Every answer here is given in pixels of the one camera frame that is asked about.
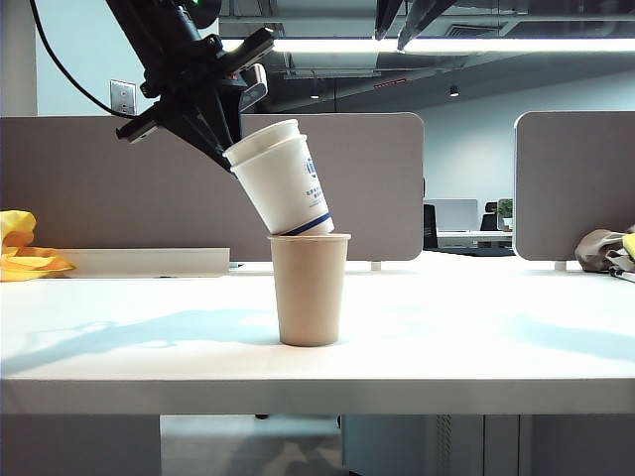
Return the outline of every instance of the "white paper cup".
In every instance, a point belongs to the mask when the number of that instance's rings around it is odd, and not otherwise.
[[[274,144],[294,136],[300,136],[296,119],[277,122],[248,135],[240,142],[227,148],[224,156],[229,161],[229,164],[234,167],[264,152]]]
[[[304,347],[337,341],[350,235],[269,239],[280,341]]]
[[[320,235],[333,230],[307,136],[285,139],[231,171],[272,235]]]

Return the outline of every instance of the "cup rim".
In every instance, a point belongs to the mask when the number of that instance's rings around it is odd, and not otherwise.
[[[291,141],[297,141],[297,140],[303,140],[306,141],[307,140],[307,136],[305,134],[300,134],[299,136],[293,136],[293,137],[288,137],[287,139],[284,139],[280,142],[277,142],[276,144],[269,146],[266,150],[262,151],[260,154],[256,154],[253,157],[250,157],[249,159],[245,159],[244,161],[236,164],[235,166],[233,166],[231,169],[229,169],[230,172],[234,172],[237,169],[243,167],[244,165],[255,161],[256,159],[260,158],[261,156],[264,156],[265,154],[269,154],[273,151],[275,151],[276,149],[279,149],[281,147],[284,147],[287,145],[288,142]]]
[[[327,233],[325,235],[269,235],[267,237],[270,241],[340,241],[350,240],[350,233]]]
[[[284,121],[280,121],[280,122],[276,122],[275,124],[270,124],[267,127],[263,127],[262,129],[259,129],[255,132],[252,132],[251,134],[249,134],[247,137],[243,137],[240,141],[238,141],[235,144],[232,144],[231,146],[229,146],[224,152],[223,152],[223,156],[225,156],[225,154],[227,152],[230,152],[232,150],[237,150],[240,149],[248,140],[250,139],[254,139],[255,137],[261,136],[265,133],[267,133],[268,131],[270,131],[271,129],[274,129],[276,127],[279,127],[283,124],[291,124],[291,123],[296,123],[298,124],[298,119],[285,119]]]

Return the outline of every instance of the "wall outlet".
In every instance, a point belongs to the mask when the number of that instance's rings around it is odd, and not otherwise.
[[[110,79],[110,107],[124,114],[137,113],[137,87],[134,82]]]

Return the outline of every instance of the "yellow cloth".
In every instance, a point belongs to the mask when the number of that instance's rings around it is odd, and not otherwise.
[[[624,249],[631,255],[633,261],[635,261],[635,233],[631,233],[630,235],[625,235],[622,238],[622,243],[624,244]]]
[[[36,218],[21,210],[0,211],[2,258],[0,281],[26,281],[50,276],[74,266],[53,248],[26,246],[33,241]]]

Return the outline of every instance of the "floor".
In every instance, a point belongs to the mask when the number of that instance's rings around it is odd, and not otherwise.
[[[162,416],[163,476],[347,476],[336,416]]]

